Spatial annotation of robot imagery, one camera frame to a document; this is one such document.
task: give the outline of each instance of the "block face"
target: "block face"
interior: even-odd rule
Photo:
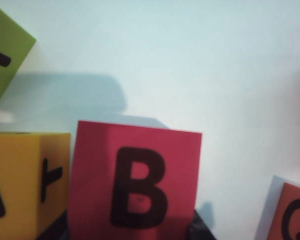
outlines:
[[[39,199],[38,204],[38,233],[42,233],[65,210],[68,204],[69,183],[69,154],[70,134],[46,135],[40,139],[41,165],[47,159],[47,170],[51,172],[62,167],[62,176],[46,186],[44,202]]]
[[[2,240],[36,235],[38,158],[38,137],[0,134],[0,195],[5,207],[5,216],[0,218]]]
[[[80,121],[68,203],[70,239],[185,240],[201,137]]]
[[[70,134],[0,133],[0,240],[34,240],[65,210],[68,195]],[[62,177],[46,186],[41,202],[43,158]]]
[[[285,183],[267,240],[300,239],[300,188]]]
[[[0,97],[35,44],[35,39],[0,10],[0,53],[11,61],[0,65]]]

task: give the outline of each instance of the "foam block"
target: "foam block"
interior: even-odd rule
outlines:
[[[201,133],[79,121],[70,239],[185,240]]]
[[[300,187],[285,183],[267,240],[300,240]]]
[[[0,98],[35,41],[29,33],[0,10]]]
[[[0,240],[34,240],[66,211],[69,155],[69,133],[0,133]]]

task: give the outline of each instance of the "white wall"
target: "white wall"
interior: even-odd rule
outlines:
[[[203,132],[196,208],[220,240],[264,240],[300,184],[300,0],[0,0],[37,43],[0,131],[78,119]]]

